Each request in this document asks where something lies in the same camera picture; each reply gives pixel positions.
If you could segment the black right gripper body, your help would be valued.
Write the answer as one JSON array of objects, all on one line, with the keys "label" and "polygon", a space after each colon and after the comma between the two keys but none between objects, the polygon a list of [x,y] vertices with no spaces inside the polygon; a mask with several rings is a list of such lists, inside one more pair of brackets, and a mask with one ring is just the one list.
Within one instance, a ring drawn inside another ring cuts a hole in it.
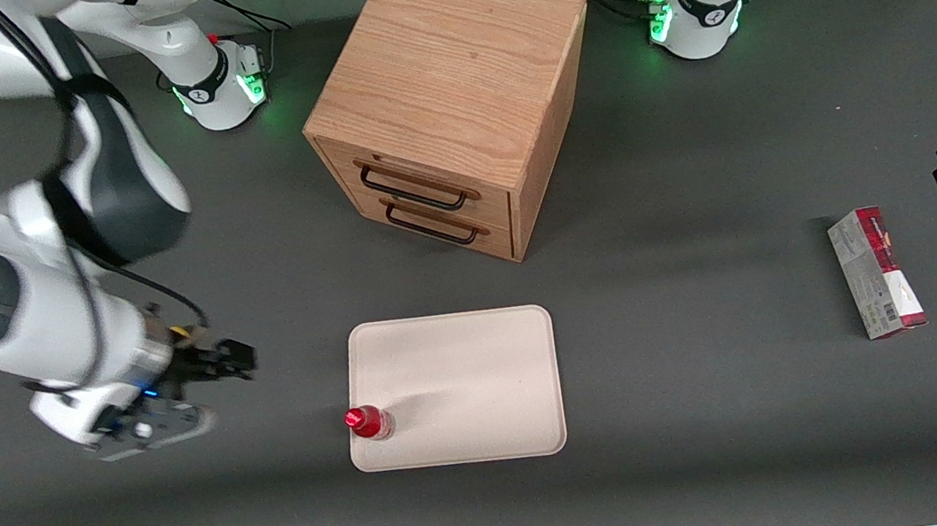
[{"label": "black right gripper body", "polygon": [[163,401],[186,402],[189,384],[220,381],[222,376],[218,342],[201,344],[202,336],[174,334],[169,336],[172,356],[161,375]]}]

